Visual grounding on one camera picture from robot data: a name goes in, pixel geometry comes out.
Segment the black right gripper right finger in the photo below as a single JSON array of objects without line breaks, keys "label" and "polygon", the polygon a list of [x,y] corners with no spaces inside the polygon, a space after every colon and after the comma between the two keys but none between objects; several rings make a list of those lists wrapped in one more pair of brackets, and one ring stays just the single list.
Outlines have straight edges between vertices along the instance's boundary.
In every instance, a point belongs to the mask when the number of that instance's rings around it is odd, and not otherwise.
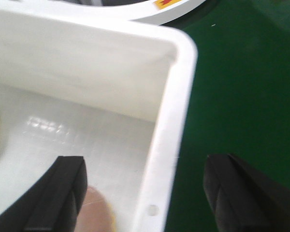
[{"label": "black right gripper right finger", "polygon": [[220,232],[290,232],[290,190],[233,154],[207,157],[204,191]]}]

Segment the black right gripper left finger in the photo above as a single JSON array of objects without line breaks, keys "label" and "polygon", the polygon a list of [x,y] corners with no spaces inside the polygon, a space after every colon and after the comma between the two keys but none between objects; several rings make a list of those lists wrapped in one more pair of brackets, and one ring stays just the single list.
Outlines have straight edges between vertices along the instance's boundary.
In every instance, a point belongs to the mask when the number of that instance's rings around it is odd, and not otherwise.
[{"label": "black right gripper left finger", "polygon": [[82,156],[59,156],[44,175],[0,214],[0,232],[72,232],[87,191]]}]

